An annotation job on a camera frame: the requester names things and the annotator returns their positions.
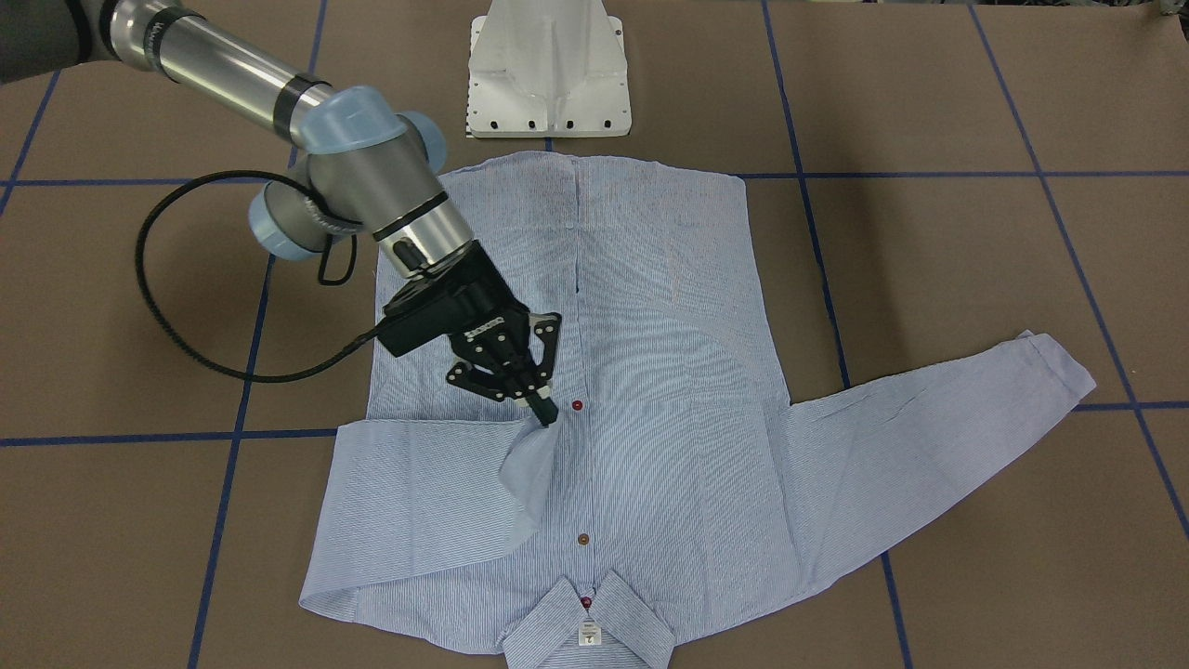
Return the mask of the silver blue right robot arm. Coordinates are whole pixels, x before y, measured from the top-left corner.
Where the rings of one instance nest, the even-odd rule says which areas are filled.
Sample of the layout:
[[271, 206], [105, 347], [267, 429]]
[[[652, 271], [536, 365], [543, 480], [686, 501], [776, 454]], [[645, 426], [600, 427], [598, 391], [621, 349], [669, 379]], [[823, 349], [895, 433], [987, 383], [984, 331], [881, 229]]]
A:
[[[288, 173], [227, 170], [177, 187], [137, 233], [137, 289], [161, 329], [205, 370], [251, 384], [292, 384], [331, 370], [365, 343], [404, 356], [449, 339], [449, 385], [529, 408], [540, 425], [556, 422], [551, 399], [561, 317], [530, 313], [476, 241], [438, 178], [443, 135], [424, 115], [391, 111], [375, 88], [336, 89], [243, 42], [178, 1], [5, 1], [4, 84], [90, 62], [158, 72], [210, 97], [294, 149]], [[326, 264], [335, 242], [371, 236], [404, 280], [369, 332], [308, 370], [258, 375], [201, 355], [161, 311], [149, 286], [147, 236], [171, 203], [200, 187], [234, 178], [264, 185], [249, 208], [254, 239], [287, 261]]]

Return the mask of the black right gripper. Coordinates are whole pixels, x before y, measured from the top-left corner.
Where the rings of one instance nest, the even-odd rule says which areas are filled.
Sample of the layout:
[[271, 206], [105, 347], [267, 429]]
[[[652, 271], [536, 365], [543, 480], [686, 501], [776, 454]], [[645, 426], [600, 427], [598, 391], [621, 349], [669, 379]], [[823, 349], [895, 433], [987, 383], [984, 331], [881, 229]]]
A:
[[487, 399], [528, 405], [541, 427], [555, 423], [559, 408], [552, 399], [551, 380], [562, 329], [560, 314], [531, 313], [523, 305], [477, 241], [464, 244], [424, 279], [459, 284], [470, 309], [463, 330], [447, 335], [457, 356], [447, 381]]

